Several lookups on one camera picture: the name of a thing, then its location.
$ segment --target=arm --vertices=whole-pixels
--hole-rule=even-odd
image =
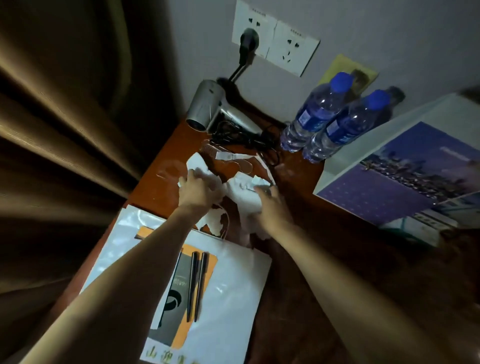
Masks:
[[[290,254],[358,363],[451,363],[393,302],[323,251],[291,215],[276,186],[262,200],[260,225]]]
[[[180,184],[179,207],[167,221],[94,280],[22,364],[138,361],[185,238],[221,198],[193,170]]]

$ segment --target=blue bottle cap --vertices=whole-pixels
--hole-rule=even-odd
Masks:
[[[347,92],[353,84],[353,77],[345,72],[337,73],[330,80],[330,87],[333,92]]]
[[[375,90],[365,98],[365,106],[370,110],[381,110],[390,104],[390,95],[384,90]]]

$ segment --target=hair dryer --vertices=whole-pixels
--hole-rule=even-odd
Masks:
[[[262,134],[262,129],[257,124],[227,102],[222,86],[212,80],[203,80],[188,109],[187,123],[195,130],[210,133],[219,113],[253,134]]]

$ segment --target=forearm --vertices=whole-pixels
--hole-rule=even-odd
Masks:
[[[136,362],[195,220],[192,211],[175,210],[92,282],[22,363]]]
[[[393,302],[323,251],[303,230],[284,226],[275,238],[297,263],[357,361],[448,362]]]

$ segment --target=purple poster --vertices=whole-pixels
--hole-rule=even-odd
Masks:
[[[318,196],[381,225],[476,191],[480,151],[419,122]]]

